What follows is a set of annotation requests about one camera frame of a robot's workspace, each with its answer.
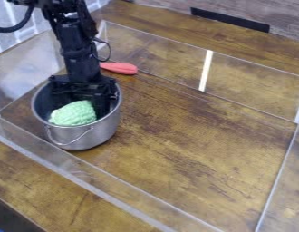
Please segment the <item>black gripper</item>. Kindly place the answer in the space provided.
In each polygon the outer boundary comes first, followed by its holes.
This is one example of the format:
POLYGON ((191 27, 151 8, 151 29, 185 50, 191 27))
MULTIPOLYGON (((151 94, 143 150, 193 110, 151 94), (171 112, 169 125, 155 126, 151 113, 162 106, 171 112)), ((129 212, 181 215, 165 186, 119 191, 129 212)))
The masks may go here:
POLYGON ((117 82, 101 73, 95 51, 62 51, 61 55, 66 73, 47 78, 50 96, 55 101, 91 101, 95 116, 101 119, 117 100, 117 82))

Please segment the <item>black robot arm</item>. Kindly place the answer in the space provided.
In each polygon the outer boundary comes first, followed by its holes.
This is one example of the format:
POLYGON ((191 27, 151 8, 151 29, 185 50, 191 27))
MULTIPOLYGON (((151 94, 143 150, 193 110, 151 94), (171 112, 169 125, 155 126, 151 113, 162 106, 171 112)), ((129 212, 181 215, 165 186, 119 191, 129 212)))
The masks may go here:
POLYGON ((89 100, 98 118, 110 112, 110 100, 115 97, 115 81, 102 75, 97 58, 95 22, 83 0, 6 0, 27 7, 18 24, 0 28, 0 32, 15 32, 39 8, 59 43, 59 54, 66 67, 65 75, 49 77, 54 99, 89 100))

